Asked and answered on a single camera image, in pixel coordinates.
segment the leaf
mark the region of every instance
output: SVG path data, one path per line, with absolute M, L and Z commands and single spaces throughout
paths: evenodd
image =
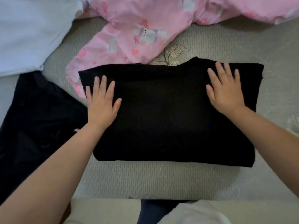
M 149 64 L 152 64 L 152 65 L 158 65 L 159 64 L 159 59 L 158 58 L 155 58 L 153 59 L 151 62 L 149 62 Z
M 178 66 L 178 65 L 180 65 L 181 63 L 180 62 L 178 62 L 178 61 L 172 61 L 170 64 L 169 64 L 169 66 Z
M 184 46 L 174 45 L 174 46 L 169 47 L 165 52 L 167 54 L 170 54 L 170 56 L 172 58 L 177 58 L 181 54 L 181 52 L 183 52 L 183 51 L 189 51 L 189 50 L 190 49 L 187 49 Z

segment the pink blanket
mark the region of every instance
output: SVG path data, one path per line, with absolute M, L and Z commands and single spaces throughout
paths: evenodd
M 102 16 L 109 23 L 67 65 L 66 78 L 85 98 L 78 71 L 147 64 L 191 23 L 213 24 L 241 14 L 279 24 L 299 16 L 299 0 L 92 0 L 84 17 Z

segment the person's right arm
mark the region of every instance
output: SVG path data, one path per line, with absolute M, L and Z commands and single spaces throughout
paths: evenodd
M 299 198 L 299 138 L 245 106 L 238 71 L 234 78 L 228 64 L 224 64 L 223 69 L 217 62 L 216 68 L 219 78 L 208 69 L 213 86 L 206 86 L 211 104 L 247 136 L 271 169 Z

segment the hand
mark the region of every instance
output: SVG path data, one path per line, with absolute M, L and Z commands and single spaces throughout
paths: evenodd
M 224 64 L 224 69 L 220 62 L 215 65 L 219 78 L 211 68 L 207 70 L 213 86 L 206 85 L 207 95 L 213 107 L 228 117 L 234 111 L 245 107 L 240 74 L 236 69 L 234 78 L 228 63 Z
M 86 86 L 88 104 L 88 123 L 96 125 L 105 131 L 115 120 L 121 106 L 121 98 L 118 98 L 112 106 L 115 82 L 112 81 L 106 91 L 107 77 L 103 75 L 101 85 L 99 77 L 95 77 L 91 95 L 90 87 Z

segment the leaf pattern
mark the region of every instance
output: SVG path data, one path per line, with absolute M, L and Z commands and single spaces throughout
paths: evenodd
M 178 46 L 178 45 L 174 45 L 174 46 L 171 46 L 169 47 L 168 49 L 166 49 L 166 53 L 167 54 L 170 54 L 170 56 L 172 58 L 177 58 L 181 52 L 183 51 L 189 51 L 190 49 L 187 49 L 186 47 L 184 46 Z
M 149 64 L 152 64 L 152 65 L 158 65 L 159 64 L 159 59 L 158 58 L 155 58 L 153 59 L 151 62 L 149 62 Z
M 186 47 L 180 46 L 180 45 L 170 46 L 168 48 L 165 48 L 164 51 L 158 57 L 156 57 L 151 62 L 149 62 L 149 64 L 152 64 L 152 65 L 161 65 L 161 64 L 163 64 L 163 65 L 166 65 L 166 66 L 178 66 L 178 65 L 181 64 L 179 61 L 172 61 L 170 63 L 169 58 L 170 57 L 178 58 L 178 56 L 180 56 L 180 54 L 182 52 L 186 52 L 186 51 L 189 51 L 189 50 L 190 49 L 187 49 Z
M 178 61 L 172 61 L 170 64 L 169 64 L 169 66 L 178 66 L 178 65 L 180 65 L 181 63 L 180 62 L 178 62 Z

